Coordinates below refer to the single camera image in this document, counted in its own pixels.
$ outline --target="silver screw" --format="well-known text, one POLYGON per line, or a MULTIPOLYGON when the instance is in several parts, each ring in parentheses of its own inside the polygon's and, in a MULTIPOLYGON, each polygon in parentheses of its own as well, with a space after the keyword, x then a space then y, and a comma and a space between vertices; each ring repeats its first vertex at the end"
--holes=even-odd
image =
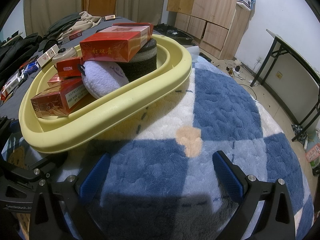
POLYGON ((41 181, 39 181, 39 185, 40 186, 43 186, 45 184, 45 180, 44 179, 41 179, 41 181))
POLYGON ((278 179, 279 184, 283 185, 284 184, 284 179, 278 179))
POLYGON ((248 179, 249 179, 250 181, 255 181, 255 180, 256 180, 256 176, 254 176, 254 175, 249 175, 249 176, 248 176, 248 179))
POLYGON ((75 175, 70 175, 70 176, 68 176, 68 177, 67 177, 67 181, 72 182, 72 181, 74 181, 74 180, 75 180, 75 178, 76 178, 76 176, 75 176, 75 175))

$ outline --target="fluffy blanket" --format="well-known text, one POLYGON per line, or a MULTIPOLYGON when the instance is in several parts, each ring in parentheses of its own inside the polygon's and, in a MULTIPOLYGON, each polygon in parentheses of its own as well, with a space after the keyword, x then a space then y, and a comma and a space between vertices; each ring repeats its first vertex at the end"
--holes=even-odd
MULTIPOLYGON (((14 145, 26 167, 43 156, 20 138, 4 153, 12 162, 14 145)), ((91 155, 108 152, 105 182, 87 206, 108 239, 215 239, 237 208, 214 172, 217 150, 247 175, 285 180, 296 239, 302 239, 312 225, 313 205, 288 140, 258 101, 202 57, 175 92, 71 150, 57 180, 77 174, 91 155)))

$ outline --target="wall socket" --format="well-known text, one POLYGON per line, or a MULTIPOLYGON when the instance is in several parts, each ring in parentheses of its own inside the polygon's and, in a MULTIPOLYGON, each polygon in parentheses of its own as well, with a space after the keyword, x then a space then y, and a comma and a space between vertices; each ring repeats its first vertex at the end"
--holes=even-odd
POLYGON ((277 77, 278 79, 281 79, 281 78, 282 78, 282 74, 278 71, 278 72, 276 73, 276 77, 277 77))

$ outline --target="yellow plastic basin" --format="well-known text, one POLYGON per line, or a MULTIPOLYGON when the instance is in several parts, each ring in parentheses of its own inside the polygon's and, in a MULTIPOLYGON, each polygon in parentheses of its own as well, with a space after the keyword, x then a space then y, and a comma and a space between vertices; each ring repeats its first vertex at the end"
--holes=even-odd
MULTIPOLYGON (((176 41, 153 35, 157 69, 95 100, 88 97, 67 117, 37 118, 30 99, 48 86, 57 73, 49 63, 34 79, 19 109, 25 140, 37 151, 58 153, 73 149, 178 88, 191 73, 190 53, 176 41)), ((80 46, 75 47, 81 56, 80 46)))

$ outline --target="brown curtain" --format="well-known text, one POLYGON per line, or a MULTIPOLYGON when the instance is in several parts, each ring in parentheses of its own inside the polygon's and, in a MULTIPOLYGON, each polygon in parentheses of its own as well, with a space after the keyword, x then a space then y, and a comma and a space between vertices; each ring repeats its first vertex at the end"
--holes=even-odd
POLYGON ((81 11, 81 0, 23 0, 26 34, 43 36, 57 20, 81 11))
POLYGON ((157 25, 161 21, 163 3, 164 0, 117 0, 116 16, 157 25))

